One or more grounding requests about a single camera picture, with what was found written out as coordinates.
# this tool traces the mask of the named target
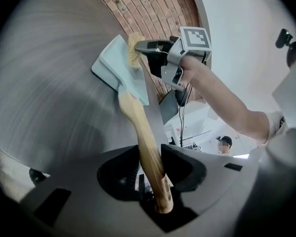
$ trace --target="light blue spatula head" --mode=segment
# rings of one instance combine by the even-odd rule
[[[129,66],[128,45],[121,35],[103,49],[91,70],[114,90],[118,91],[118,87],[123,85],[143,105],[149,105],[143,68]]]

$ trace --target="person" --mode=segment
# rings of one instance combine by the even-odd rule
[[[182,81],[189,82],[215,113],[237,132],[266,144],[275,134],[287,130],[279,111],[264,113],[246,105],[203,63],[186,55],[181,60]]]
[[[218,140],[218,150],[219,154],[224,156],[229,156],[230,148],[232,146],[232,139],[228,136],[219,136]]]

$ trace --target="hand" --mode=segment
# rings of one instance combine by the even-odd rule
[[[190,55],[186,55],[182,58],[181,68],[183,69],[181,79],[183,83],[192,83],[192,80],[197,77],[198,72],[201,72],[202,69],[208,69],[205,64]]]

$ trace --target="white wall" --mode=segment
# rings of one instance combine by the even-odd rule
[[[203,27],[210,33],[212,71],[249,109],[279,110],[271,93],[289,69],[287,48],[277,49],[275,41],[282,28],[288,29],[296,40],[296,23],[285,5],[280,0],[195,0],[195,3]],[[216,133],[226,129],[220,118],[208,116],[203,109],[185,116],[185,122],[202,120],[204,131],[212,130],[207,141],[200,143],[211,142]],[[253,140],[242,135],[240,138],[245,151],[256,146]]]

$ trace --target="wooden spatula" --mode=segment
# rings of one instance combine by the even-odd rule
[[[133,123],[140,153],[140,162],[156,199],[156,212],[169,213],[173,200],[156,140],[151,131],[142,103],[123,86],[118,89],[118,101],[123,113]]]

